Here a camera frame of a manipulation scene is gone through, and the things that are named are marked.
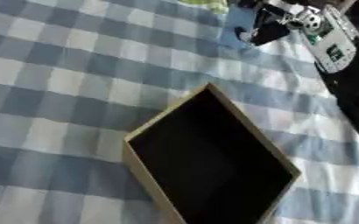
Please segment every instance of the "open box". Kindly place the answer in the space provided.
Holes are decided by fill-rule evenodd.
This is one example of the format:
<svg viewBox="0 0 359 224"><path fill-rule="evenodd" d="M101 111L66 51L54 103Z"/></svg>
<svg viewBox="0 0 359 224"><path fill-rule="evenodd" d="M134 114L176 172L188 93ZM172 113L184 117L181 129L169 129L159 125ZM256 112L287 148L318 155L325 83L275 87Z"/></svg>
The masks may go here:
<svg viewBox="0 0 359 224"><path fill-rule="evenodd" d="M123 161L167 223L260 223L299 170L213 84L131 132Z"/></svg>

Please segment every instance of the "blue and white checkered tablecloth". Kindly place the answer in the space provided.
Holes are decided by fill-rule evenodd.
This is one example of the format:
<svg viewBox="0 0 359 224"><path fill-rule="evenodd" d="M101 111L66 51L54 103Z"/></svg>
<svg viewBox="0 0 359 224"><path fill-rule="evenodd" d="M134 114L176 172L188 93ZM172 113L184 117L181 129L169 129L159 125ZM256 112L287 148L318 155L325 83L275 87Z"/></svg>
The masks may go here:
<svg viewBox="0 0 359 224"><path fill-rule="evenodd" d="M216 83L303 174L270 223L359 223L359 136L295 33L248 52L159 0L0 0L0 224L164 223L124 135Z"/></svg>

